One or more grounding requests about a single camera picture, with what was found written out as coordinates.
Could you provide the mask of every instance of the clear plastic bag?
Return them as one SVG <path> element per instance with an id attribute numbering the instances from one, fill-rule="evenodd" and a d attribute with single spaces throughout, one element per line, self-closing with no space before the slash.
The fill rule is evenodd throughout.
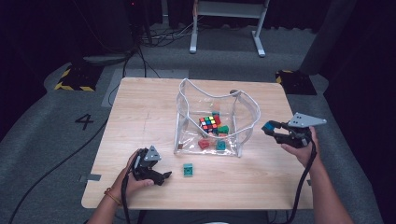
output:
<path id="1" fill-rule="evenodd" d="M 177 95 L 175 153 L 241 157 L 260 115 L 244 91 L 214 96 L 185 78 Z"/>

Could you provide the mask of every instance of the rubik's cube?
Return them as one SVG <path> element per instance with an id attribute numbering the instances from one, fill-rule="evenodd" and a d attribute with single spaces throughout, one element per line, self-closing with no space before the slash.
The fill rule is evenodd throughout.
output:
<path id="1" fill-rule="evenodd" d="M 219 124 L 216 123 L 216 119 L 213 116 L 200 118 L 199 123 L 206 133 L 218 133 Z"/>

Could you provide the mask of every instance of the person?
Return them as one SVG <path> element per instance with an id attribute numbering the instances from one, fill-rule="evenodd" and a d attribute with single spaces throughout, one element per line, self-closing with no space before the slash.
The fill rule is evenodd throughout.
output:
<path id="1" fill-rule="evenodd" d="M 339 199 L 332 185 L 332 181 L 330 180 L 326 171 L 326 168 L 320 158 L 320 149 L 316 130 L 314 127 L 310 127 L 310 131 L 312 133 L 312 140 L 317 147 L 318 153 L 309 171 L 313 194 L 315 223 L 353 223 L 352 218 Z M 281 144 L 280 146 L 290 154 L 294 155 L 304 167 L 308 164 L 311 155 L 312 142 L 309 143 L 308 146 L 298 149 L 286 144 Z M 116 210 L 121 201 L 121 182 L 134 155 L 135 153 L 129 158 L 126 167 L 120 172 L 111 190 L 109 191 L 110 194 L 107 194 L 103 197 L 102 201 L 93 212 L 88 223 L 112 223 L 113 217 L 115 216 Z M 126 190 L 127 196 L 132 195 L 132 193 L 136 190 L 154 185 L 154 182 L 149 179 L 136 181 L 132 176 L 129 179 L 130 180 Z M 204 215 L 205 217 L 212 216 L 216 218 L 216 221 L 230 222 L 233 224 L 265 223 L 267 221 L 267 216 L 262 211 L 244 211 L 240 213 L 235 213 L 235 211 L 232 211 L 231 216 L 230 213 L 217 211 L 149 211 L 146 213 L 143 223 L 164 223 L 165 220 L 167 220 L 166 223 L 180 223 L 181 220 L 188 220 L 188 223 L 207 223 L 207 219 L 201 218 L 202 214 L 206 214 Z"/>

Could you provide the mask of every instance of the gray carpet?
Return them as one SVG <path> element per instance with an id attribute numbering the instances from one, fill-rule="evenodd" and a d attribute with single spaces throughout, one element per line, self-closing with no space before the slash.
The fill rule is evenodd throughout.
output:
<path id="1" fill-rule="evenodd" d="M 142 48 L 144 57 L 156 71 L 188 71 L 191 79 L 218 79 L 275 82 L 279 69 L 298 69 L 314 39 L 310 31 L 263 30 L 262 44 L 266 57 L 255 50 L 248 27 L 238 31 L 227 28 L 204 30 L 198 36 L 197 53 L 189 54 L 190 37 L 166 47 Z M 45 81 L 48 93 L 32 105 L 0 143 L 0 223 L 7 223 L 24 193 L 58 162 L 83 146 L 108 118 L 111 107 L 103 105 L 114 76 L 122 64 L 104 69 L 97 91 L 55 91 L 68 64 L 49 74 Z M 135 55 L 127 71 L 143 69 Z M 312 77 L 316 96 L 288 95 L 293 112 L 301 112 L 328 121 L 318 127 L 322 159 L 334 186 L 356 223 L 382 223 L 370 182 L 356 162 L 341 134 L 322 93 L 327 81 Z M 76 119 L 91 115 L 92 124 L 83 130 Z M 83 223 L 91 209 L 81 206 L 85 184 L 78 182 L 89 174 L 103 130 L 79 153 L 44 178 L 25 198 L 13 223 Z M 131 211 L 131 218 L 137 212 Z M 278 222 L 285 211 L 270 211 Z M 118 212 L 114 223 L 124 223 Z M 312 210 L 297 212 L 293 223 L 313 223 Z"/>

